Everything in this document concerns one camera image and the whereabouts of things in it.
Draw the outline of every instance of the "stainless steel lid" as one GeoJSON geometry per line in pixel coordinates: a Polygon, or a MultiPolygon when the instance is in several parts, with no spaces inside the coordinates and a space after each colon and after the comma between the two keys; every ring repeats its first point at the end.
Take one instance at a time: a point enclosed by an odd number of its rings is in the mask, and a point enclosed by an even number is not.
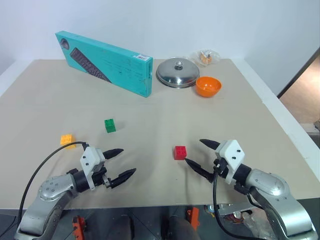
{"type": "Polygon", "coordinates": [[[156,70],[156,78],[171,88],[187,88],[199,78],[199,68],[184,58],[170,58],[160,63],[156,70]]]}

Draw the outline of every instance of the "plastic bag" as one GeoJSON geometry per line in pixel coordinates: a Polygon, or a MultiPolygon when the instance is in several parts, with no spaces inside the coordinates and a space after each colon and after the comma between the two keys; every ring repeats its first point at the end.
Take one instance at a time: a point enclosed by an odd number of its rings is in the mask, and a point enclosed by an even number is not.
{"type": "Polygon", "coordinates": [[[274,231],[267,219],[266,213],[258,208],[252,209],[252,214],[242,213],[243,224],[251,230],[255,238],[277,240],[274,231]]]}
{"type": "Polygon", "coordinates": [[[219,53],[211,49],[196,51],[191,55],[191,58],[196,64],[203,67],[210,64],[216,64],[220,61],[219,53]]]}

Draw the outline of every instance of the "red clamp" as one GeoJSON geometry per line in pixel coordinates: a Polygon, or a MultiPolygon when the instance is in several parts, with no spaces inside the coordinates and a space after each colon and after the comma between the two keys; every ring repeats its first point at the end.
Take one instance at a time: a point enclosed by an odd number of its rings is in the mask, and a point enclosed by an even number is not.
{"type": "Polygon", "coordinates": [[[85,227],[86,221],[84,217],[81,216],[74,216],[72,219],[72,226],[73,226],[73,235],[75,236],[76,240],[85,240],[85,227]]]}

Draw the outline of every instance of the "orange clamp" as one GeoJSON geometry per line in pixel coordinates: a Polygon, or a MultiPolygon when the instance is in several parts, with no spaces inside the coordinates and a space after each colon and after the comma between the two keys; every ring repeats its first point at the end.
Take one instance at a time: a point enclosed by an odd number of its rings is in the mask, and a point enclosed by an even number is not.
{"type": "Polygon", "coordinates": [[[198,221],[199,217],[199,209],[196,207],[193,207],[190,210],[186,211],[188,221],[190,222],[191,226],[195,231],[197,231],[197,227],[200,226],[200,222],[198,221]]]}
{"type": "Polygon", "coordinates": [[[85,227],[86,221],[84,217],[81,216],[74,216],[72,219],[72,226],[73,226],[73,235],[75,236],[76,240],[85,240],[85,227]]]}

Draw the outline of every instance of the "red lego block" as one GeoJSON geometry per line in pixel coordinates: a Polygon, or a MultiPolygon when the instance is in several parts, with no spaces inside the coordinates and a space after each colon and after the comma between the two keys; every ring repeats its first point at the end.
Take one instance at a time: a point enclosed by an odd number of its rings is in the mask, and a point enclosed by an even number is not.
{"type": "Polygon", "coordinates": [[[185,146],[175,146],[173,151],[174,160],[184,160],[187,156],[187,150],[185,146]]]}

